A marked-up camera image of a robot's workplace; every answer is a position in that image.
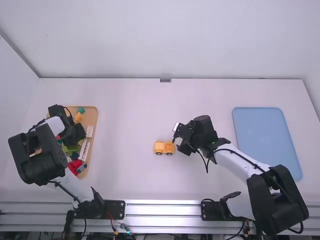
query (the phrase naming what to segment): blue mat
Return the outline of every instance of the blue mat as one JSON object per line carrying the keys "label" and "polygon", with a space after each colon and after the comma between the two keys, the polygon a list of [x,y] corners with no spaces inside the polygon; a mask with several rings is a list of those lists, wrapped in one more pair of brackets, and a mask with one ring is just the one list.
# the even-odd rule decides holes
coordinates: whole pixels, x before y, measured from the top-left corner
{"label": "blue mat", "polygon": [[277,107],[236,107],[232,111],[239,150],[259,162],[287,167],[295,181],[303,173],[284,113]]}

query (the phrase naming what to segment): white wall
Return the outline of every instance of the white wall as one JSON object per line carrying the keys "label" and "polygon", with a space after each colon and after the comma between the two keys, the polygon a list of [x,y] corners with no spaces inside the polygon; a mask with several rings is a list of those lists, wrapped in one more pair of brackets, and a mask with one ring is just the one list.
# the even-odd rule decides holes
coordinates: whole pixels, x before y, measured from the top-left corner
{"label": "white wall", "polygon": [[0,36],[0,177],[13,161],[8,138],[19,134],[39,78]]}
{"label": "white wall", "polygon": [[43,77],[300,78],[320,116],[318,0],[0,0]]}

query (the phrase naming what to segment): yellow toy car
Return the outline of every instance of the yellow toy car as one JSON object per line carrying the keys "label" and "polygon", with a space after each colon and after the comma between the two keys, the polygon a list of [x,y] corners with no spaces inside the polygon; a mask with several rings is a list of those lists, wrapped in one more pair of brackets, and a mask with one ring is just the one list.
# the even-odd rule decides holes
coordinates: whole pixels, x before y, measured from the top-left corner
{"label": "yellow toy car", "polygon": [[156,141],[154,145],[154,153],[157,155],[167,154],[172,155],[175,153],[175,144],[171,141],[163,142]]}

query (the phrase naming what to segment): black mounting bracket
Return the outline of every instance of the black mounting bracket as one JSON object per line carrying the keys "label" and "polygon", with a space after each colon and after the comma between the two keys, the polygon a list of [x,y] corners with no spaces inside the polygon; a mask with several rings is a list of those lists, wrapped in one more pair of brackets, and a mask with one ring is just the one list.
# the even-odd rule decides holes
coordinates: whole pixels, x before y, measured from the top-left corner
{"label": "black mounting bracket", "polygon": [[[110,219],[110,215],[115,220],[122,220],[125,217],[126,202],[123,200],[103,200],[104,210],[102,216],[98,219]],[[74,216],[74,219],[83,219],[83,217]],[[86,219],[97,219],[95,217],[86,217]]]}
{"label": "black mounting bracket", "polygon": [[203,201],[201,203],[201,218],[203,221],[243,221],[245,218],[232,216],[226,219],[219,208],[219,201]]}

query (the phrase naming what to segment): black cable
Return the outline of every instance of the black cable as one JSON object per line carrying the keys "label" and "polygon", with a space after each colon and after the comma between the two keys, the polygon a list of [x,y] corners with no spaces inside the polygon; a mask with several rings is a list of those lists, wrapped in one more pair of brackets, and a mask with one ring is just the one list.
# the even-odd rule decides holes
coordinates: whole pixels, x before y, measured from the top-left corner
{"label": "black cable", "polygon": [[[280,191],[285,195],[285,197],[288,199],[288,201],[293,205],[294,202],[292,201],[291,197],[287,194],[287,192],[285,191],[285,189],[277,182],[276,179],[274,179],[272,176],[270,176],[269,174],[267,174],[267,172],[265,170],[263,170],[258,164],[253,163],[252,161],[250,161],[249,159],[247,159],[246,157],[242,156],[241,154],[237,153],[236,151],[233,151],[231,149],[228,148],[220,148],[216,151],[213,152],[213,154],[215,154],[216,152],[219,151],[228,151],[232,154],[235,154],[237,156],[239,156],[240,158],[242,158],[243,160],[245,160],[247,163],[251,164],[252,166],[254,166],[256,169],[259,169],[262,173],[266,174],[266,176],[273,182],[275,183],[275,185],[280,189]],[[292,228],[288,228],[289,231],[295,233],[295,234],[302,234],[302,232],[304,231],[304,224],[301,221],[300,222],[300,230],[296,231],[293,230]]]}
{"label": "black cable", "polygon": [[202,202],[215,202],[214,200],[212,200],[211,198],[205,198],[201,201]]}
{"label": "black cable", "polygon": [[202,156],[202,154],[199,152],[198,149],[196,150],[196,152],[201,156],[202,161],[203,161],[204,166],[205,166],[205,171],[206,171],[206,173],[208,173],[208,164],[206,164],[206,161],[205,161],[204,157]]}
{"label": "black cable", "polygon": [[304,231],[304,224],[302,221],[300,222],[300,230],[299,231],[293,230],[292,228],[288,228],[288,230],[295,233],[295,234],[302,234]]}
{"label": "black cable", "polygon": [[69,112],[70,116],[72,116],[70,110],[67,107],[64,106],[63,108],[66,109]]}
{"label": "black cable", "polygon": [[112,236],[101,236],[101,235],[94,235],[94,234],[86,234],[80,237],[80,239],[84,238],[84,237],[95,237],[95,238],[103,238],[103,239],[113,239]]}
{"label": "black cable", "polygon": [[87,231],[87,220],[84,218],[84,230],[83,230],[83,233],[81,235],[81,238],[86,234],[86,231]]}
{"label": "black cable", "polygon": [[170,236],[174,236],[174,237],[180,237],[179,235],[176,234],[172,234],[172,233],[142,233],[142,234],[133,234],[133,236],[137,237],[137,236],[145,236],[145,235],[170,235]]}
{"label": "black cable", "polygon": [[48,181],[48,183],[55,184],[55,186],[59,186],[63,191],[65,191],[69,196],[73,198],[74,201],[77,201],[80,204],[79,199],[70,193],[67,189],[65,189],[59,182],[57,181]]}
{"label": "black cable", "polygon": [[235,235],[233,235],[233,236],[231,236],[231,237],[229,237],[229,238],[227,238],[225,240],[230,240],[230,239],[233,239],[233,238],[239,236],[241,231],[244,229],[244,225],[245,225],[245,221],[242,222],[242,226],[241,226],[240,230]]}

